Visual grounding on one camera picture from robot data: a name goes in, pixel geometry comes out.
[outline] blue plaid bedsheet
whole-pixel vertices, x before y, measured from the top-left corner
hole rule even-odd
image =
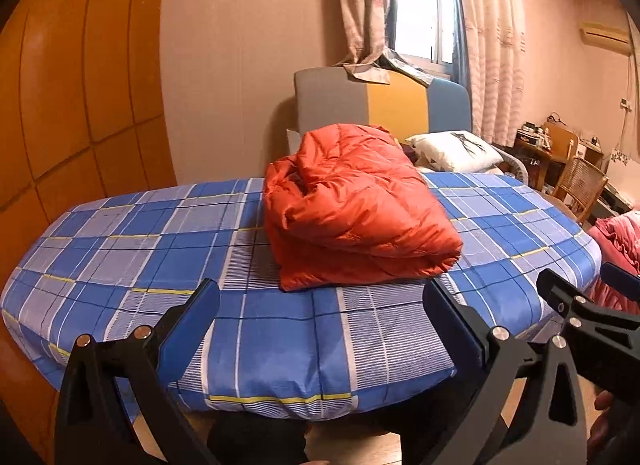
[[[534,286],[543,268],[581,289],[598,273],[596,242],[517,180],[424,177],[464,241],[439,279],[488,324],[520,333],[550,313]],[[210,277],[222,291],[218,317],[170,388],[188,409],[329,419],[404,400],[451,375],[422,309],[423,281],[278,290],[262,183],[180,186],[71,209],[6,283],[4,323],[60,388],[80,334],[111,340],[154,325]]]

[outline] wooden chair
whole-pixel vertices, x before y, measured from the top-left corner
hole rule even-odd
[[[551,138],[551,155],[556,158],[571,159],[578,150],[580,139],[574,132],[561,127],[561,125],[545,122],[542,128],[548,128]]]
[[[606,174],[596,166],[574,156],[567,162],[553,193],[543,196],[578,225],[582,225],[589,218],[591,208],[602,193],[607,179]],[[567,194],[573,198],[570,206],[564,203]]]

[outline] white pillow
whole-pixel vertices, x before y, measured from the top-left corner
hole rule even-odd
[[[484,174],[494,174],[496,176],[504,176],[504,172],[498,169],[495,165],[492,165],[488,169],[485,169]]]
[[[437,170],[482,172],[502,162],[491,145],[466,130],[416,134],[405,140]]]
[[[427,161],[427,159],[424,157],[423,154],[418,155],[418,161],[414,163],[414,166],[419,170],[422,168],[426,168],[426,169],[429,169],[431,172],[436,172],[433,165],[431,165],[431,163]]]

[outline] blue headboard panel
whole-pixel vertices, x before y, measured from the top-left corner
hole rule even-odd
[[[434,78],[427,89],[429,132],[471,131],[469,94],[460,84]]]

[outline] air conditioner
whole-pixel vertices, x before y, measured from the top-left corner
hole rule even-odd
[[[585,44],[615,51],[622,55],[631,55],[631,40],[625,30],[597,22],[585,22],[582,23],[580,34]]]

